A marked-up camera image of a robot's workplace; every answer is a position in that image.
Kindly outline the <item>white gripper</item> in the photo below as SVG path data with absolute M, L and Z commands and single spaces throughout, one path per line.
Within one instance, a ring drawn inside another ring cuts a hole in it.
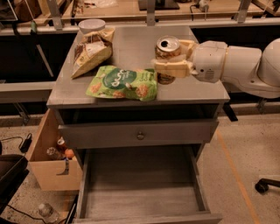
M 198 45 L 193 40 L 180 39 L 179 43 L 181 53 L 188 59 L 192 56 L 192 62 L 153 59 L 151 64 L 157 73 L 175 78 L 192 74 L 197 80 L 210 83 L 220 79 L 228 49 L 225 42 L 209 40 Z

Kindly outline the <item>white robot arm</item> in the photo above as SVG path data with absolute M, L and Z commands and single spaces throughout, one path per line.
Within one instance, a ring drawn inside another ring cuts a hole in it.
M 262 51 L 208 40 L 197 44 L 173 36 L 160 38 L 152 61 L 157 73 L 198 81 L 223 81 L 262 98 L 280 97 L 280 44 L 275 39 Z

